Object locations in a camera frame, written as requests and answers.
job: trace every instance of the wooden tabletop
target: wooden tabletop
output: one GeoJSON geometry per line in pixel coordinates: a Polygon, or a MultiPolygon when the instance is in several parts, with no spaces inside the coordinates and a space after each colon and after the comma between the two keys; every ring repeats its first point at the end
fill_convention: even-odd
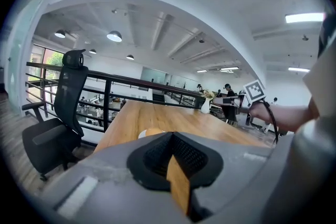
{"type": "MultiPolygon", "coordinates": [[[[162,131],[179,131],[236,144],[265,146],[254,137],[200,110],[129,100],[112,121],[94,152],[136,140],[144,130],[148,130],[146,136],[162,131]]],[[[167,180],[171,182],[173,199],[187,214],[190,185],[174,156],[169,162],[167,180]]]]}

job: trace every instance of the black mesh office chair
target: black mesh office chair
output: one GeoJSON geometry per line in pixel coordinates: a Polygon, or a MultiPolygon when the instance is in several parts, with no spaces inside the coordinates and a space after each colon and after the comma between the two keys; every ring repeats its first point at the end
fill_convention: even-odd
{"type": "Polygon", "coordinates": [[[22,110],[33,109],[39,123],[28,127],[22,133],[23,145],[32,165],[45,174],[58,165],[77,162],[72,151],[80,146],[83,130],[76,118],[76,108],[83,89],[88,68],[83,66],[85,50],[72,50],[64,54],[63,67],[59,76],[54,108],[58,118],[43,121],[39,107],[43,102],[22,106],[22,110]]]}

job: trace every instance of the wooden desk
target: wooden desk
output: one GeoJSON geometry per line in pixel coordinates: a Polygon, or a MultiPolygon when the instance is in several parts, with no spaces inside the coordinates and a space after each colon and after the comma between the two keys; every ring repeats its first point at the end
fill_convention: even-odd
{"type": "Polygon", "coordinates": [[[157,127],[225,142],[266,146],[256,138],[200,110],[129,100],[106,130],[94,152],[138,139],[140,132],[157,127]]]}

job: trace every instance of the chair seat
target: chair seat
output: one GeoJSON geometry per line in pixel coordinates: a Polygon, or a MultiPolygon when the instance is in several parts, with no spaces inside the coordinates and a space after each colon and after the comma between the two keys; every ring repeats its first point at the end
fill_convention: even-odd
{"type": "Polygon", "coordinates": [[[65,152],[72,152],[75,147],[80,145],[81,137],[71,129],[59,133],[53,140],[36,145],[33,139],[59,125],[63,125],[62,121],[55,118],[43,121],[28,127],[22,132],[23,145],[32,165],[40,173],[45,174],[62,164],[65,152]]]}

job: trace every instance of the window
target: window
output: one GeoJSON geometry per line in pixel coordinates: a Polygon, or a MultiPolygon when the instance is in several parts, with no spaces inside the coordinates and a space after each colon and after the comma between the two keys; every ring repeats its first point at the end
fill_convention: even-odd
{"type": "MultiPolygon", "coordinates": [[[[38,45],[33,45],[32,52],[30,54],[30,62],[36,62],[36,63],[46,63],[48,65],[54,65],[54,66],[62,66],[62,58],[63,53],[50,50],[38,45]]],[[[37,67],[29,67],[28,73],[32,74],[37,77],[42,77],[42,69],[37,67]]],[[[57,80],[59,79],[60,72],[53,71],[53,70],[46,70],[46,79],[49,80],[57,80]]],[[[41,87],[41,80],[39,78],[35,78],[32,76],[28,77],[28,81],[32,83],[37,83],[37,86],[41,87]]],[[[47,87],[46,90],[51,92],[57,91],[57,86],[54,87],[47,87]]],[[[42,97],[41,91],[34,87],[29,87],[28,91],[36,96],[42,97]]],[[[34,99],[34,101],[39,101],[37,98],[32,96],[31,94],[28,94],[28,97],[31,99],[34,99]]],[[[50,93],[46,93],[46,100],[49,102],[54,102],[54,96],[50,93]]]]}

